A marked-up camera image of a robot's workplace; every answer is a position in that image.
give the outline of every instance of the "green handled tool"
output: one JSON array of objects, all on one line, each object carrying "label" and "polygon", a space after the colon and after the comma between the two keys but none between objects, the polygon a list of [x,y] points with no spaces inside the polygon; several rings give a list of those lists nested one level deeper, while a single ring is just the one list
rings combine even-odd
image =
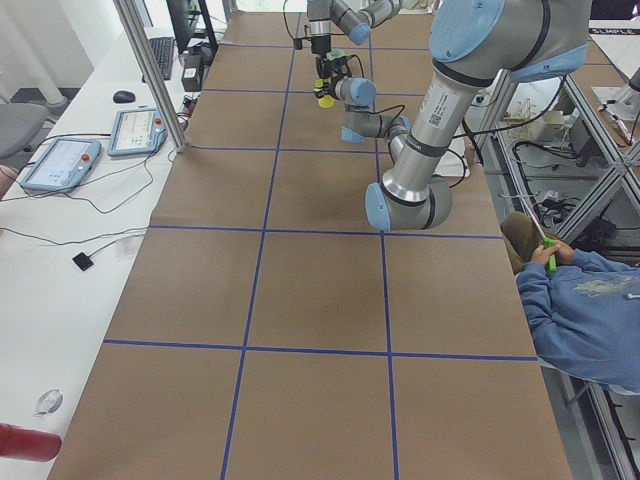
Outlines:
[{"label": "green handled tool", "polygon": [[[521,202],[522,205],[524,206],[524,208],[527,210],[527,212],[529,213],[529,217],[531,218],[531,221],[533,222],[533,224],[535,225],[536,229],[538,230],[538,233],[540,234],[540,237],[542,237],[542,244],[544,245],[544,248],[549,248],[553,245],[555,245],[556,242],[554,242],[552,239],[550,239],[549,237],[547,237],[544,233],[544,230],[542,230],[542,226],[540,225],[540,222],[538,222],[537,217],[535,216],[535,214],[531,211],[531,209],[529,208],[529,205],[527,205],[525,202]],[[555,254],[551,255],[551,257],[549,257],[549,263],[547,264],[547,270],[551,273],[555,272],[557,268],[556,265],[556,256]]]}]

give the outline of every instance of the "black monitor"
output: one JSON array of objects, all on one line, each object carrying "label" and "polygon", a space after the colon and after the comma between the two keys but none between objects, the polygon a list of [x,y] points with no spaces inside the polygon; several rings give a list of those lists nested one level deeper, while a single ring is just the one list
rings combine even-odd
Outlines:
[{"label": "black monitor", "polygon": [[187,50],[189,42],[196,32],[198,21],[202,18],[211,50],[211,58],[206,59],[205,63],[210,64],[218,50],[218,42],[213,32],[206,0],[167,0],[167,8],[179,53]]}]

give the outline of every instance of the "red tube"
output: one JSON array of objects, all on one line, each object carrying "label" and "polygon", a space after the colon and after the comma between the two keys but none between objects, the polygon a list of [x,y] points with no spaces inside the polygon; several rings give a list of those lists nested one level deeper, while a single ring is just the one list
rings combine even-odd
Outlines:
[{"label": "red tube", "polygon": [[62,439],[54,433],[0,423],[0,457],[48,462],[61,446]]}]

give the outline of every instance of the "tablet device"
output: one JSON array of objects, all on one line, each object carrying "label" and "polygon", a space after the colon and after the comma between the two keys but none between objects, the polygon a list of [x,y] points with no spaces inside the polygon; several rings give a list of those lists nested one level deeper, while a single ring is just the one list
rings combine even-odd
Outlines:
[{"label": "tablet device", "polygon": [[107,154],[124,157],[155,153],[166,137],[167,128],[156,109],[123,110],[116,114]]},{"label": "tablet device", "polygon": [[25,190],[68,192],[89,172],[100,155],[98,140],[57,138],[21,183]]}]

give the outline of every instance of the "person's hand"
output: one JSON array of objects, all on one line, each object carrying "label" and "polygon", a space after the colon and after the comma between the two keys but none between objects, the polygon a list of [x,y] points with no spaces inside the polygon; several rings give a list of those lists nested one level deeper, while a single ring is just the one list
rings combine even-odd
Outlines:
[{"label": "person's hand", "polygon": [[558,252],[560,248],[561,246],[558,243],[553,244],[549,248],[544,248],[544,245],[539,245],[538,248],[533,251],[533,254],[531,255],[531,261],[539,263],[543,267],[546,267],[547,263],[549,263],[549,258],[551,258],[551,255]]},{"label": "person's hand", "polygon": [[560,240],[554,240],[555,245],[560,248],[556,251],[556,263],[558,265],[572,265],[576,256],[576,251],[569,245]]}]

